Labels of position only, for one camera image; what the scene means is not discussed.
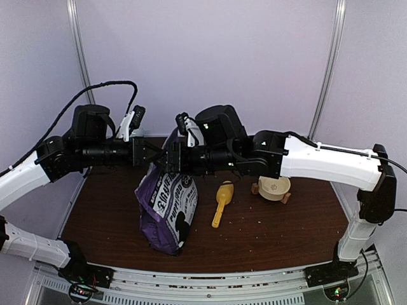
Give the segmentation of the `purple pet food bag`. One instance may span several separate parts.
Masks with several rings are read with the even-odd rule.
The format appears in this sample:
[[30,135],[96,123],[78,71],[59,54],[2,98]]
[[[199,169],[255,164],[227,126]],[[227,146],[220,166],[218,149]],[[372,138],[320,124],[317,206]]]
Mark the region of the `purple pet food bag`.
[[139,202],[140,231],[149,246],[161,253],[178,256],[189,235],[198,204],[194,178],[167,173],[150,163],[135,196]]

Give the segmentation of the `yellow plastic food scoop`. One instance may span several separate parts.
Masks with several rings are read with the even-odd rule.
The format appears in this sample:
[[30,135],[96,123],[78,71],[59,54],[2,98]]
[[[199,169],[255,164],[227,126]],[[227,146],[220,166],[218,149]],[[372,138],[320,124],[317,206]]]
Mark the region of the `yellow plastic food scoop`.
[[216,193],[217,201],[216,213],[214,214],[214,218],[211,224],[213,228],[219,227],[223,216],[224,208],[231,202],[233,198],[233,193],[234,193],[234,184],[232,181],[226,180],[219,186]]

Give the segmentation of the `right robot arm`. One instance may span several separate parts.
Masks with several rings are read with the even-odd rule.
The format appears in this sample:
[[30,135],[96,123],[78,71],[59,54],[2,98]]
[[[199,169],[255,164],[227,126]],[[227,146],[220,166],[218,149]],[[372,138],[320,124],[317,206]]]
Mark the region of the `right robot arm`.
[[377,225],[395,210],[397,179],[384,146],[347,149],[316,143],[295,132],[262,130],[248,135],[231,105],[215,105],[194,118],[176,117],[186,142],[165,148],[163,165],[168,172],[212,175],[237,171],[241,175],[273,179],[301,177],[337,182],[358,189],[359,209],[338,242],[337,258],[326,266],[330,280],[350,271]]

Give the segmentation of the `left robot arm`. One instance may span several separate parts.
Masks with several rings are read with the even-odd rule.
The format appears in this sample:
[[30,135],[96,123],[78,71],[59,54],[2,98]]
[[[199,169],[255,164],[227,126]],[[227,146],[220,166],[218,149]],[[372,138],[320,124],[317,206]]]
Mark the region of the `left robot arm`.
[[[82,173],[93,166],[141,166],[162,156],[159,147],[142,137],[130,136],[141,123],[143,107],[137,106],[126,115],[118,136],[106,135],[108,128],[115,129],[109,113],[102,105],[77,106],[72,125],[63,136],[41,140],[21,164],[1,176],[1,208],[69,173]],[[1,219],[1,253],[66,269],[78,282],[85,282],[92,275],[77,243],[44,238],[5,219]]]

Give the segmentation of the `cream cat-ear pet bowl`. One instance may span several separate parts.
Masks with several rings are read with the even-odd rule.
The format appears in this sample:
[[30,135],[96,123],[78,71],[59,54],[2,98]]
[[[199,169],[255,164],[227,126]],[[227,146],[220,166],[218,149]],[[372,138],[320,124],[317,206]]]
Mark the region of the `cream cat-ear pet bowl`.
[[258,179],[259,194],[269,201],[281,201],[291,188],[291,181],[287,177],[273,179],[260,176]]

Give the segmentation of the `pale ribbed ceramic cup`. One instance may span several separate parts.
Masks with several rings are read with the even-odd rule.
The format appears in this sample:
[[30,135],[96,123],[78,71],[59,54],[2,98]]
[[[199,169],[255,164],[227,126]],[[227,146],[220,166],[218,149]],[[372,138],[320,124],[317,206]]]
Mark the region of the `pale ribbed ceramic cup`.
[[134,130],[134,134],[136,137],[143,137],[143,136],[145,136],[145,131],[143,128],[138,128],[138,129]]

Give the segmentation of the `wooden stand under cream bowl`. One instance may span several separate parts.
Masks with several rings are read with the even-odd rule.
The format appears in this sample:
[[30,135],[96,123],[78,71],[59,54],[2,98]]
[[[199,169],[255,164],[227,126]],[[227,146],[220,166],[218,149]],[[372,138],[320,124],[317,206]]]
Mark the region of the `wooden stand under cream bowl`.
[[253,195],[260,195],[262,198],[268,201],[278,201],[283,204],[286,204],[290,197],[291,193],[288,188],[282,184],[260,184],[253,183],[251,187],[251,193]]

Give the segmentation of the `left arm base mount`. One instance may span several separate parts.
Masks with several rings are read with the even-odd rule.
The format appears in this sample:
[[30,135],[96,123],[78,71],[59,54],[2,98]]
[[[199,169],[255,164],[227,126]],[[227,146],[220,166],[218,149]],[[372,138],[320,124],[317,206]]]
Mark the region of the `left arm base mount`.
[[69,261],[63,268],[56,270],[70,284],[68,296],[74,303],[86,303],[99,293],[98,288],[110,287],[113,269],[89,264],[76,242],[59,241],[67,246]]

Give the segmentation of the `aluminium corner post left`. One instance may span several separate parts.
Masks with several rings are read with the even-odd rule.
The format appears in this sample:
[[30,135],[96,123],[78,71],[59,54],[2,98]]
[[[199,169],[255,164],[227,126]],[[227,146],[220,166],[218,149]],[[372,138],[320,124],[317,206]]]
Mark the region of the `aluminium corner post left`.
[[76,49],[76,56],[77,56],[77,60],[78,60],[81,80],[82,80],[83,86],[88,87],[91,85],[91,82],[90,82],[90,75],[88,72],[88,67],[86,64],[85,51],[84,51],[82,37],[81,37],[79,16],[78,16],[76,1],[67,0],[66,4],[67,4],[67,13],[68,13],[69,23],[70,23],[70,27],[71,27],[72,37],[73,37],[74,46]]

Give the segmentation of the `aluminium corner post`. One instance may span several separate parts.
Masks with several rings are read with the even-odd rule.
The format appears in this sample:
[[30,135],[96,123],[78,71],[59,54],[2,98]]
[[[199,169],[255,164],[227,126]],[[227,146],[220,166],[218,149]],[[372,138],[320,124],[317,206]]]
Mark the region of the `aluminium corner post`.
[[91,85],[91,82],[90,82],[90,75],[88,72],[88,67],[86,64],[85,51],[84,51],[82,37],[81,37],[79,16],[78,16],[76,1],[67,0],[66,4],[67,4],[67,13],[68,13],[69,23],[70,23],[70,27],[71,27],[72,37],[73,37],[74,46],[76,49],[76,56],[77,56],[77,60],[78,60],[81,80],[82,80],[83,86],[88,87]]
[[341,46],[341,39],[343,36],[343,28],[346,18],[346,3],[347,3],[346,0],[337,0],[336,2],[335,17],[333,21],[333,29],[331,33],[331,42],[329,45],[326,68],[324,71],[324,76],[322,79],[321,89],[319,92],[317,105],[314,111],[314,116],[308,132],[309,139],[315,138],[318,125],[321,122],[321,118],[323,115],[324,106],[326,105],[328,99],[329,89],[333,79],[335,64],[338,58]]

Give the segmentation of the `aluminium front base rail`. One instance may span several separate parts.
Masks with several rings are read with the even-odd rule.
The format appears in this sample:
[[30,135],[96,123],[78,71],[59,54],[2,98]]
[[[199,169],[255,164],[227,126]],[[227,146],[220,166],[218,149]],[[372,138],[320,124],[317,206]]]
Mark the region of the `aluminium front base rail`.
[[360,256],[359,273],[348,280],[311,287],[304,267],[239,273],[162,273],[115,268],[108,288],[100,287],[86,304],[394,304],[382,262],[375,250]]

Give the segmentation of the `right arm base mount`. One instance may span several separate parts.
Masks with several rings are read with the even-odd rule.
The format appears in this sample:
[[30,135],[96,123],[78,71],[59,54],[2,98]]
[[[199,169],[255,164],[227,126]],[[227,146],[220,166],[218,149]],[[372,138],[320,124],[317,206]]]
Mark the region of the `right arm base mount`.
[[330,262],[306,267],[304,269],[308,288],[323,286],[324,295],[330,301],[343,302],[350,296],[349,278],[359,274],[356,261],[341,261],[338,256],[337,241]]

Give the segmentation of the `aluminium corner post right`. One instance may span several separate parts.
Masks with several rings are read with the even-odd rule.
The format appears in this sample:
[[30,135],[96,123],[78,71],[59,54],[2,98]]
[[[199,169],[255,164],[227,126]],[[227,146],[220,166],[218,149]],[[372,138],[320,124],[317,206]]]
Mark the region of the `aluminium corner post right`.
[[329,89],[333,79],[335,64],[338,58],[341,46],[341,39],[343,36],[343,28],[346,18],[346,3],[347,3],[346,0],[337,0],[336,2],[335,17],[333,21],[333,29],[331,33],[331,42],[329,45],[326,68],[324,71],[324,76],[322,79],[321,89],[319,92],[317,105],[314,111],[314,116],[308,132],[309,139],[315,138],[318,125],[321,122],[321,118],[323,115],[324,106],[326,105],[328,99]]

